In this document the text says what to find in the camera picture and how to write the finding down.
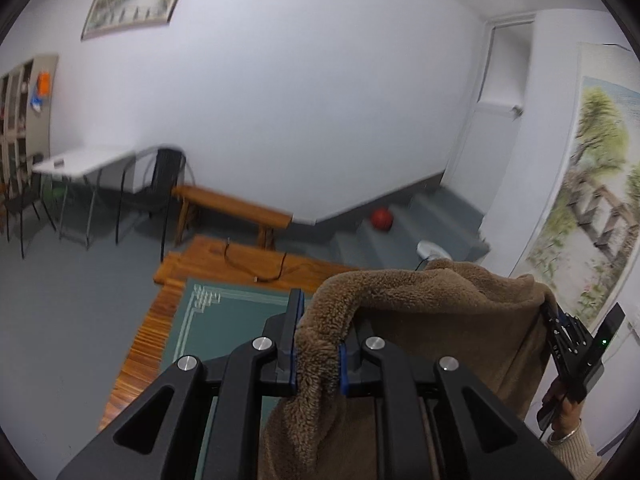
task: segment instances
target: wall mural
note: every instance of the wall mural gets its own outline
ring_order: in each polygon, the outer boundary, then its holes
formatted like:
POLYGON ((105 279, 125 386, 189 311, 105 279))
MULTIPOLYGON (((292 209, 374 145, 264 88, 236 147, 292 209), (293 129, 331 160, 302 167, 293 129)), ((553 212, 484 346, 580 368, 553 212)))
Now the wall mural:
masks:
POLYGON ((531 273, 590 326, 614 301, 640 231, 640 64, 614 45, 581 45, 578 117, 552 208, 512 276, 531 273))
POLYGON ((94 0, 82 39, 123 28, 169 23, 178 0, 94 0))

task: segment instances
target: person's hand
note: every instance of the person's hand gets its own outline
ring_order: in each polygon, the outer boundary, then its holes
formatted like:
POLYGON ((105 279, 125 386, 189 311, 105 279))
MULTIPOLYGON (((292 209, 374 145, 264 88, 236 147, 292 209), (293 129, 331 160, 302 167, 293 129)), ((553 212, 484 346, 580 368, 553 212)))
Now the person's hand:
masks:
POLYGON ((583 402, 573 402, 564 396, 566 387, 560 381, 559 377, 551 383, 548 392, 542 398, 542 402, 549 402, 553 397, 562 401, 562 407, 558 411, 556 418, 551 422, 551 428, 554 430, 551 439, 560 440, 567 436, 580 425, 580 414, 582 413, 583 402))

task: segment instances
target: fuzzy fabric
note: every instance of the fuzzy fabric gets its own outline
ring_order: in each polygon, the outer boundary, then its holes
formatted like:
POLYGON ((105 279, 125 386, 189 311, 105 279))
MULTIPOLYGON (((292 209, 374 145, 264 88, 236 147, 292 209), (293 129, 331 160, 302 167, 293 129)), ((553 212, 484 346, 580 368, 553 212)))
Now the fuzzy fabric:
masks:
POLYGON ((556 305, 531 275, 502 278, 466 262, 424 271, 338 274, 314 294, 296 330, 298 394, 281 400, 260 439, 262 480, 376 478, 371 398, 338 392, 338 351, 354 314, 408 354, 452 355, 524 418, 548 360, 540 305, 556 305))

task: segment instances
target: basketball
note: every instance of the basketball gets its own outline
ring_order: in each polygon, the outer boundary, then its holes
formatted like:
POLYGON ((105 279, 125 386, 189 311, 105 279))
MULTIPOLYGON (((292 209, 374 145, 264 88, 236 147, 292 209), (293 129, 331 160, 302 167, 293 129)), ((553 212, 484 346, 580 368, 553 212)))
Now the basketball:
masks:
POLYGON ((386 207, 376 209, 371 214, 371 225, 379 231, 389 231, 394 223, 394 216, 386 207))

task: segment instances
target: silver screw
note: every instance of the silver screw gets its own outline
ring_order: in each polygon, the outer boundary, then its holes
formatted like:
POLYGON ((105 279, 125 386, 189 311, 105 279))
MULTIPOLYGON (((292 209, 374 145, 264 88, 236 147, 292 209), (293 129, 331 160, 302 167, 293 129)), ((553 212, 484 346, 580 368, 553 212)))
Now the silver screw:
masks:
POLYGON ((371 337, 367 337, 364 344, 367 345, 369 350, 381 350, 385 347, 385 340, 377 335, 373 335, 371 337))
POLYGON ((269 339, 268 337, 257 337, 256 339, 254 339, 253 345, 254 348, 256 350, 268 350, 269 348, 271 348, 271 345, 273 343, 271 342, 271 339, 269 339))
POLYGON ((183 372, 188 372, 189 370, 195 368, 195 365, 198 364, 198 360, 192 355, 183 355, 180 359, 178 359, 178 368, 183 372))
POLYGON ((452 372, 454 370, 457 370, 458 367, 460 366, 460 363, 458 362, 458 360, 455 357, 451 357, 449 355, 445 355, 444 357, 441 357, 440 361, 438 361, 438 364, 440 365, 440 368, 442 368, 447 372, 452 372))

